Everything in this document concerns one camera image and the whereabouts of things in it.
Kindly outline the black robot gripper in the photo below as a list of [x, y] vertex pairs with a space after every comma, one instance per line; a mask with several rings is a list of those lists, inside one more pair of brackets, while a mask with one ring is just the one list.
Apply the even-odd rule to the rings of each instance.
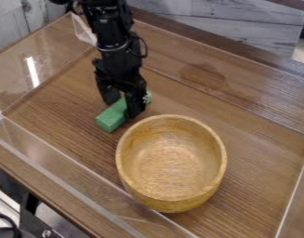
[[145, 111], [148, 100], [147, 82], [140, 74], [143, 59], [140, 45], [145, 44], [141, 37], [129, 31], [120, 44], [99, 43], [100, 58], [93, 59], [96, 83], [104, 102], [111, 105], [120, 99], [120, 91], [125, 98], [125, 116], [135, 119]]

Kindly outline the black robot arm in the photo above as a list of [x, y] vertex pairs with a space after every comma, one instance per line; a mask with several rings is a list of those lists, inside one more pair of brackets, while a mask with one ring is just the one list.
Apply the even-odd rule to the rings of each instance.
[[76, 15], [85, 17], [100, 53], [100, 57], [92, 60], [99, 93], [107, 104], [113, 104], [124, 93], [124, 116], [136, 118], [147, 105], [147, 81], [140, 68], [143, 59], [148, 57], [148, 46], [132, 30], [133, 12], [127, 0], [49, 1], [68, 5]]

